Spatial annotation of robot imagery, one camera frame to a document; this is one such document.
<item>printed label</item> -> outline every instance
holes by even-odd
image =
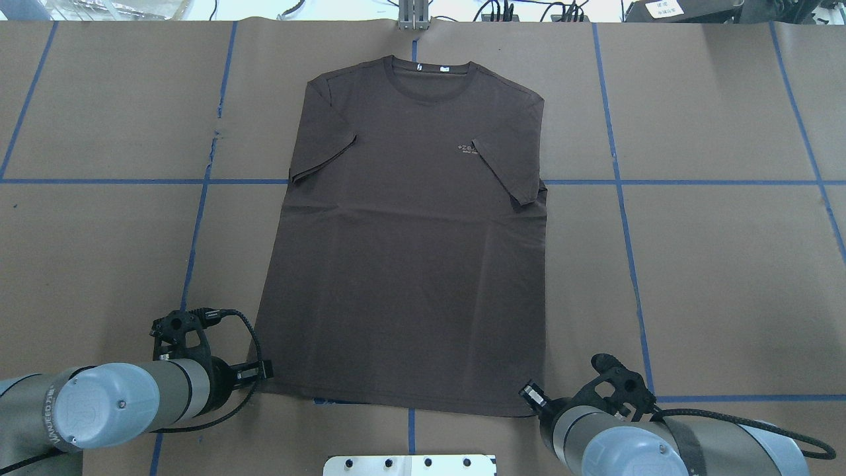
[[[661,0],[661,2],[647,3],[646,9],[649,10],[652,18],[668,18],[684,14],[677,0]]]
[[[459,150],[464,153],[474,153],[476,155],[479,155],[479,151],[475,150],[473,144],[469,144],[468,146],[459,146]]]

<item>black cable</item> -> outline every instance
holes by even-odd
[[[235,409],[232,412],[229,412],[229,413],[223,415],[222,417],[218,418],[217,420],[214,420],[214,421],[209,422],[209,423],[204,423],[202,425],[189,426],[189,427],[183,427],[183,428],[162,428],[162,429],[157,429],[157,430],[153,431],[152,433],[186,433],[186,432],[189,432],[189,431],[197,431],[197,430],[201,430],[201,429],[210,428],[210,427],[212,427],[212,426],[214,426],[218,423],[222,423],[225,420],[230,419],[232,416],[235,415],[235,413],[240,412],[241,408],[244,408],[244,406],[247,404],[247,402],[250,401],[250,398],[252,398],[255,391],[258,389],[259,382],[261,381],[260,375],[261,375],[261,365],[262,365],[263,361],[261,359],[261,345],[259,344],[258,336],[255,334],[255,329],[253,329],[253,326],[252,326],[252,324],[250,324],[250,321],[247,320],[247,317],[244,316],[244,314],[240,313],[239,311],[236,311],[234,309],[221,309],[220,315],[221,315],[221,317],[238,316],[239,318],[241,318],[241,321],[244,323],[244,325],[247,327],[247,330],[250,332],[250,337],[252,338],[253,345],[255,346],[255,359],[259,363],[258,374],[256,374],[255,381],[253,382],[253,385],[250,387],[250,391],[247,392],[247,396],[244,397],[244,400],[242,400],[240,402],[240,404],[238,404],[238,406],[235,407]]]
[[[558,19],[558,21],[570,21],[570,15],[575,16],[575,15],[576,15],[575,11],[576,11],[576,9],[577,9],[578,7],[579,7],[579,6],[578,6],[578,5],[576,5],[576,2],[575,2],[575,1],[573,1],[573,2],[572,2],[572,3],[571,3],[568,7],[567,7],[567,11],[566,11],[563,15],[561,15],[561,18],[559,18],[559,19]]]
[[[292,14],[293,12],[295,12],[295,11],[299,10],[299,7],[302,7],[302,6],[303,6],[303,3],[305,3],[305,0],[299,0],[299,1],[297,2],[297,4],[296,4],[296,5],[294,5],[293,7],[291,7],[291,8],[289,8],[289,9],[285,10],[285,11],[284,11],[284,12],[282,12],[279,16],[280,16],[280,17],[283,17],[283,16],[285,16],[285,15],[287,15],[287,14]]]
[[[703,418],[712,418],[715,420],[721,420],[723,422],[734,423],[738,425],[745,425],[752,428],[763,429],[765,431],[769,431],[770,433],[780,434],[781,436],[787,436],[788,438],[792,438],[794,440],[803,441],[809,445],[816,446],[821,450],[824,450],[823,453],[816,452],[816,451],[806,451],[802,450],[802,454],[808,458],[814,459],[834,459],[837,457],[837,452],[834,448],[831,448],[828,443],[824,441],[820,441],[816,438],[811,438],[810,436],[796,433],[794,431],[789,431],[786,429],[781,429],[778,426],[770,425],[769,423],[761,423],[756,422],[755,420],[750,420],[748,418],[741,418],[741,417],[733,417],[732,415],[726,415],[724,413],[717,413],[717,412],[709,412],[707,410],[697,410],[694,408],[673,408],[671,410],[661,410],[656,412],[650,418],[651,422],[656,420],[660,420],[664,417],[675,417],[675,416],[691,416],[691,417],[703,417]]]
[[[399,8],[399,5],[398,5],[398,4],[396,4],[396,3],[394,3],[394,2],[392,2],[391,0],[385,0],[385,1],[386,1],[386,2],[388,2],[388,3],[390,3],[390,4],[392,4],[394,7]],[[432,5],[432,3],[433,3],[433,2],[435,2],[435,0],[429,0],[429,4],[430,4],[430,5]]]
[[[552,2],[549,5],[547,5],[547,9],[543,11],[543,15],[541,15],[540,21],[543,21],[543,19],[545,19],[547,17],[547,12],[549,12],[549,9],[556,6],[556,5],[561,5],[561,17],[563,18],[564,12],[567,9],[567,5],[564,5],[564,2]]]
[[[494,4],[494,3],[495,3],[497,6],[499,6],[499,1],[498,1],[498,0],[487,0],[487,2],[484,2],[484,3],[481,5],[481,7],[479,7],[479,10],[478,10],[478,11],[476,11],[476,15],[473,17],[473,21],[476,21],[476,20],[479,18],[479,15],[481,14],[481,11],[482,11],[482,10],[484,10],[484,9],[485,9],[485,7],[486,7],[488,4],[491,4],[491,20],[493,20],[493,4]]]
[[[584,17],[585,11],[582,9],[581,5],[577,5],[576,2],[573,2],[573,4],[570,5],[570,10],[572,10],[573,16],[571,17],[569,15],[569,12],[568,12],[567,13],[567,19],[565,21],[572,21],[572,22],[582,21],[582,20],[579,20],[579,17],[580,16]]]
[[[537,3],[538,5],[550,5],[553,2],[541,2],[540,0],[511,0],[511,3]]]
[[[64,451],[59,450],[58,448],[50,448],[50,451],[38,455],[37,457],[27,458],[24,461],[18,461],[15,464],[10,464],[5,468],[0,468],[0,474],[11,473],[13,471],[17,471],[24,466],[29,466],[34,462],[39,462],[41,460],[46,460],[50,457],[57,457],[59,455],[63,455]]]

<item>blue tape line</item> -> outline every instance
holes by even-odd
[[[611,146],[611,157],[617,160],[617,142],[614,140],[614,128],[611,126],[611,109],[608,108],[608,89],[605,85],[605,69],[602,67],[602,50],[599,48],[599,30],[596,23],[593,28],[593,48],[596,52],[596,67],[599,69],[599,87],[602,91],[602,106],[605,108],[605,127],[608,131],[608,144]]]
[[[614,185],[614,180],[551,179],[543,180],[546,185]]]
[[[608,106],[608,91],[605,85],[605,71],[602,68],[602,50],[599,46],[599,30],[596,23],[592,23],[593,46],[596,51],[596,67],[599,70],[599,85],[602,90],[602,106],[605,108],[605,125],[608,129],[608,145],[611,147],[611,159],[614,168],[614,183],[617,187],[617,201],[620,206],[620,218],[623,221],[623,238],[626,242],[626,255],[629,258],[629,277],[634,287],[634,300],[637,304],[637,319],[640,326],[640,348],[643,352],[643,365],[646,374],[646,386],[649,390],[655,391],[652,381],[652,366],[649,358],[649,345],[646,342],[646,325],[643,320],[643,307],[640,303],[640,287],[637,280],[637,269],[635,267],[635,254],[632,251],[631,233],[629,232],[629,216],[626,214],[625,198],[623,196],[623,180],[620,177],[620,164],[617,160],[617,145],[614,141],[614,131],[611,126],[611,109]]]
[[[604,179],[544,179],[547,185],[616,185]],[[18,185],[202,185],[203,179],[0,179],[0,184]],[[210,185],[287,185],[288,179],[209,179]],[[754,185],[816,186],[815,180],[650,180],[623,179],[630,185]],[[823,180],[825,185],[846,185],[846,180]]]
[[[226,63],[223,67],[223,78],[220,86],[220,102],[217,105],[217,117],[220,118],[223,113],[223,101],[226,99],[226,83],[229,78],[229,67],[232,64],[232,51],[235,44],[235,32],[238,29],[238,22],[232,23],[232,32],[229,34],[229,48],[226,53]],[[217,138],[220,135],[218,130],[214,131],[214,136],[211,139],[211,150],[209,151],[209,163],[206,166],[206,173],[203,175],[203,190],[200,193],[200,204],[197,206],[197,218],[194,222],[194,234],[191,236],[191,251],[188,255],[188,267],[185,270],[185,282],[182,287],[182,297],[179,300],[179,309],[184,311],[188,307],[188,289],[191,284],[191,278],[194,275],[194,262],[197,255],[197,239],[200,237],[200,226],[203,221],[203,212],[206,208],[206,197],[208,195],[209,184],[212,178],[212,166],[214,165],[214,155],[217,150]],[[162,434],[156,437],[156,447],[153,450],[152,461],[150,462],[150,476],[157,476],[158,460],[162,449]]]
[[[621,180],[623,185],[816,185],[814,180]]]
[[[810,167],[814,169],[814,177],[816,183],[820,187],[820,194],[822,201],[826,204],[826,213],[828,213],[828,221],[832,224],[834,230],[834,237],[838,242],[840,248],[840,257],[843,263],[846,264],[846,246],[843,245],[843,236],[840,234],[840,227],[838,221],[834,218],[834,211],[832,210],[832,203],[828,200],[828,193],[826,186],[822,181],[820,174],[820,167],[816,162],[814,150],[810,146],[808,140],[808,131],[805,129],[805,122],[802,120],[802,115],[799,113],[799,106],[796,104],[796,97],[793,94],[793,88],[790,86],[790,79],[788,78],[788,71],[784,68],[784,59],[782,58],[782,48],[778,46],[778,35],[776,34],[776,24],[770,22],[770,35],[772,35],[772,45],[776,50],[776,59],[778,60],[778,69],[782,72],[782,80],[784,80],[784,89],[787,90],[788,98],[790,99],[790,107],[793,108],[794,116],[796,116],[796,124],[799,126],[799,133],[802,135],[802,142],[805,143],[805,150],[808,152],[808,159],[810,160]]]
[[[162,440],[164,434],[156,433],[156,445],[153,446],[153,459],[150,461],[150,476],[156,476],[158,473],[158,457],[162,453]]]
[[[659,403],[705,403],[742,401],[846,401],[846,395],[685,395],[658,397]]]
[[[211,179],[215,185],[287,185],[288,179]]]
[[[409,454],[417,453],[417,444],[415,443],[415,410],[409,408]]]
[[[209,152],[209,164],[206,166],[206,175],[203,178],[203,190],[200,192],[200,205],[197,207],[197,220],[194,222],[194,234],[191,236],[191,251],[188,255],[188,268],[185,270],[185,282],[182,286],[182,298],[179,301],[179,310],[184,311],[188,307],[188,289],[191,285],[191,278],[194,276],[194,261],[197,255],[197,239],[200,237],[200,224],[203,221],[203,213],[206,208],[206,195],[209,191],[209,179],[212,176],[212,165],[214,154],[217,150],[217,137],[211,139],[211,152]]]
[[[24,185],[199,185],[203,179],[2,179]]]
[[[38,80],[41,78],[41,71],[44,70],[44,63],[47,62],[47,55],[50,53],[50,46],[52,46],[52,40],[53,37],[56,35],[57,28],[58,22],[54,21],[52,27],[50,28],[50,35],[47,37],[47,44],[44,45],[44,51],[41,52],[41,59],[38,61],[38,68],[36,68],[36,73],[32,76],[30,89],[26,92],[24,106],[20,109],[20,114],[18,114],[18,122],[14,125],[14,130],[12,131],[12,138],[8,141],[8,147],[6,147],[6,155],[3,157],[3,164],[0,165],[0,179],[2,179],[3,176],[6,174],[8,161],[12,158],[14,144],[18,140],[18,134],[20,133],[21,126],[24,125],[24,117],[26,117],[26,111],[30,108],[30,101],[32,100],[32,95],[33,93],[35,93],[36,85],[38,84]]]
[[[226,85],[229,82],[229,66],[232,65],[232,50],[235,48],[235,34],[238,32],[238,22],[232,22],[229,33],[229,48],[226,51],[226,65],[223,66],[223,81],[220,83],[220,103],[217,105],[217,118],[223,115],[223,99],[226,97]]]

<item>brown t-shirt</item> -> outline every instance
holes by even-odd
[[[257,318],[264,391],[530,414],[542,111],[474,63],[385,57],[309,82]]]

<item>metal bracket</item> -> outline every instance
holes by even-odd
[[[323,476],[496,476],[493,455],[391,455],[380,457],[331,457]]]
[[[400,30],[429,30],[428,0],[398,0]]]

